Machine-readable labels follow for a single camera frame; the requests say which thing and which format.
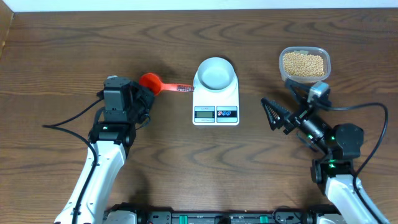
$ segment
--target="wood grain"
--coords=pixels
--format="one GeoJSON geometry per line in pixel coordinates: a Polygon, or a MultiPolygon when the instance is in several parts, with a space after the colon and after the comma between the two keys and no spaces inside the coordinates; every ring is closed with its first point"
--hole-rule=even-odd
{"type": "MultiPolygon", "coordinates": [[[[95,101],[108,75],[155,72],[191,83],[208,57],[227,57],[239,78],[241,123],[196,127],[191,93],[162,93],[116,178],[109,206],[141,202],[175,210],[272,210],[327,203],[310,177],[321,155],[269,129],[263,96],[291,102],[278,57],[290,46],[331,56],[336,106],[381,101],[390,122],[360,175],[367,193],[398,222],[398,9],[17,14],[0,61],[0,223],[52,223],[80,175],[86,149],[42,129],[95,101]]],[[[86,136],[94,112],[65,125],[86,136]]],[[[365,130],[358,166],[383,122],[376,108],[322,113],[365,130]]]]}
{"type": "Polygon", "coordinates": [[[11,26],[13,16],[14,13],[8,8],[6,3],[0,0],[0,58],[2,49],[6,44],[8,30],[11,26]]]}

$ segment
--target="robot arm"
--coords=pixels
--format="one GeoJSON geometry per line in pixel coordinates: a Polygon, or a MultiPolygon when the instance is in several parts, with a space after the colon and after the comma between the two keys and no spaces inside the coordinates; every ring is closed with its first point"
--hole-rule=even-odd
{"type": "MultiPolygon", "coordinates": [[[[77,223],[102,223],[114,180],[126,160],[123,145],[113,141],[97,141],[92,144],[98,155],[98,165],[91,176],[86,193],[81,200],[77,223]]],[[[87,159],[75,189],[55,223],[72,223],[73,209],[93,164],[93,153],[88,149],[87,159]]]]}
{"type": "MultiPolygon", "coordinates": [[[[360,147],[364,141],[363,130],[354,124],[339,124],[332,128],[317,115],[320,108],[328,109],[331,106],[328,100],[330,89],[326,83],[318,82],[314,86],[306,86],[287,80],[285,85],[300,108],[291,113],[275,101],[263,98],[261,103],[271,129],[284,127],[284,133],[289,134],[298,128],[302,135],[302,137],[299,133],[297,135],[300,140],[314,151],[322,152],[324,156],[321,159],[312,161],[312,180],[338,209],[346,223],[389,223],[368,197],[361,181],[355,178],[356,182],[353,182],[353,159],[361,155],[360,147]]],[[[381,104],[370,103],[356,107],[369,105],[380,106],[381,104]]],[[[384,135],[386,125],[387,122],[384,124],[379,142],[384,135]]],[[[326,221],[322,218],[323,214],[325,213],[317,210],[313,212],[313,215],[308,216],[305,223],[334,223],[330,222],[332,220],[326,221]]]]}
{"type": "Polygon", "coordinates": [[[88,137],[96,155],[88,148],[83,171],[68,203],[55,219],[57,224],[103,222],[114,180],[136,138],[135,124],[142,124],[149,118],[155,97],[138,83],[119,77],[105,80],[104,90],[100,93],[105,107],[97,112],[88,137]],[[98,122],[102,112],[104,121],[98,122]]]}
{"type": "MultiPolygon", "coordinates": [[[[380,212],[373,201],[366,194],[359,178],[356,179],[361,196],[368,206],[382,223],[389,223],[389,220],[380,212]]],[[[353,176],[350,174],[336,175],[329,177],[326,182],[325,195],[333,203],[344,217],[346,223],[377,223],[364,203],[359,199],[353,187],[353,176]]]]}

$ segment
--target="soybeans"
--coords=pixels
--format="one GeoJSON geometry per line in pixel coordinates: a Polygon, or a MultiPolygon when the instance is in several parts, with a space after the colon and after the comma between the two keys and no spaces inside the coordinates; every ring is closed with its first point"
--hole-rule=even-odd
{"type": "Polygon", "coordinates": [[[324,76],[323,59],[319,55],[287,53],[283,57],[284,69],[289,75],[300,77],[324,76]]]}

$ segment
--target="white wall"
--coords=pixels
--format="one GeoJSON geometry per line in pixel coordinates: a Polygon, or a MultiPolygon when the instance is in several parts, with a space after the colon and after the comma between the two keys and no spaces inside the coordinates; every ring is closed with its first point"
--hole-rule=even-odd
{"type": "Polygon", "coordinates": [[[398,7],[398,0],[3,0],[14,12],[398,7]]]}

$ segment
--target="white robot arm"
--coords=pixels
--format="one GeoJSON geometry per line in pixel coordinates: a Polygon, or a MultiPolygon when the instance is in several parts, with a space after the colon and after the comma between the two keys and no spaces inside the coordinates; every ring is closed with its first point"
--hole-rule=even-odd
{"type": "MultiPolygon", "coordinates": [[[[346,223],[377,223],[376,219],[354,191],[353,178],[351,174],[329,177],[326,182],[325,195],[328,197],[329,201],[336,206],[346,223]]],[[[382,223],[389,223],[389,220],[369,198],[359,178],[356,179],[356,186],[361,196],[365,199],[366,204],[370,206],[378,219],[382,223]]]]}
{"type": "MultiPolygon", "coordinates": [[[[81,200],[77,223],[102,223],[109,194],[120,168],[126,161],[126,153],[122,144],[113,141],[97,141],[92,144],[98,155],[97,167],[91,176],[90,182],[81,200]]],[[[63,208],[55,223],[72,223],[73,209],[83,185],[93,165],[93,153],[88,149],[87,160],[72,196],[63,208]]]]}

